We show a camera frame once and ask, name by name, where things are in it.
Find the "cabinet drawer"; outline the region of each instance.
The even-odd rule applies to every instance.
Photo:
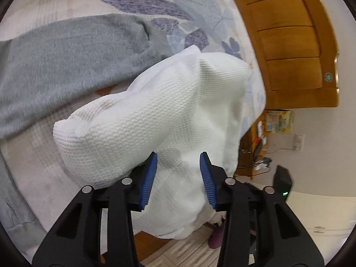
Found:
[[[262,0],[250,4],[249,9],[258,31],[313,25],[303,0]]]
[[[343,237],[347,238],[351,234],[349,230],[327,230],[327,229],[307,229],[310,236],[316,237]]]
[[[325,264],[335,256],[346,241],[345,237],[311,237],[322,254]]]
[[[356,198],[291,192],[287,204],[307,229],[350,230],[355,226]]]
[[[319,57],[314,27],[295,26],[259,31],[266,60]]]
[[[323,87],[319,58],[271,60],[267,64],[272,90]]]

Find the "blue leaf pattern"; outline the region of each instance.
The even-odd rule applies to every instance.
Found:
[[[225,9],[223,12],[223,18],[226,24],[231,28],[231,29],[236,29],[235,21],[234,21],[234,15],[230,9]]]
[[[230,45],[227,44],[225,41],[222,41],[221,44],[225,49],[225,53],[240,58],[241,60],[243,59],[241,54],[239,53],[240,46],[233,37],[230,37]]]
[[[184,38],[186,34],[179,28],[174,28],[171,35],[167,36],[168,43],[173,54],[177,54],[184,50]]]
[[[196,28],[196,26],[191,21],[180,23],[179,26],[181,26],[187,32],[191,32]]]
[[[133,14],[169,15],[190,20],[188,13],[166,0],[102,0],[116,9]]]
[[[153,27],[164,30],[168,35],[171,35],[173,30],[178,27],[179,21],[168,18],[155,18],[151,20],[151,24]]]
[[[197,29],[186,36],[184,47],[188,48],[192,45],[198,46],[201,51],[209,45],[208,37],[203,30]]]
[[[176,0],[176,4],[193,17],[194,24],[221,43],[227,36],[225,17],[216,0]]]

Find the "wooden cabinet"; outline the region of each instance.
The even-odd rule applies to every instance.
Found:
[[[338,49],[321,1],[235,2],[261,69],[266,108],[338,106]]]
[[[265,186],[252,183],[259,189]],[[325,263],[340,250],[356,223],[356,198],[291,192],[287,204],[323,255]]]

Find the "white towel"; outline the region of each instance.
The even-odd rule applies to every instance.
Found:
[[[247,67],[234,56],[201,53],[195,45],[159,62],[127,91],[103,96],[55,123],[65,165],[81,184],[102,188],[155,151],[156,178],[145,210],[132,212],[134,230],[188,236],[203,209],[206,221],[214,214],[200,153],[206,151],[228,176],[237,167]]]

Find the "electrical cable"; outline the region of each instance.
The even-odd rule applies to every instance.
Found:
[[[258,166],[259,164],[263,163],[263,160],[264,157],[261,156],[260,154],[258,155],[258,157],[256,158],[256,161],[253,162],[253,163],[249,163],[249,162],[242,162],[243,164],[239,164],[237,165],[237,168],[238,169],[243,169],[243,168],[253,168],[253,167],[256,167]]]
[[[262,150],[269,150],[270,147],[275,147],[276,144],[272,145],[272,146],[267,146],[267,148],[263,148]]]
[[[263,172],[263,173],[254,174],[254,175],[237,175],[237,176],[234,176],[234,178],[237,178],[238,176],[258,176],[258,175],[262,175],[262,174],[267,174],[272,170],[271,167],[266,167],[266,168],[269,168],[269,170],[266,172]]]
[[[275,151],[273,151],[273,152],[266,153],[266,154],[275,153],[275,152],[277,152],[277,151],[279,151],[279,150],[293,150],[293,148],[279,148],[278,150],[275,150]]]
[[[239,147],[238,153],[252,153],[251,151],[248,150],[251,148],[252,145],[253,142],[250,142],[247,146]]]

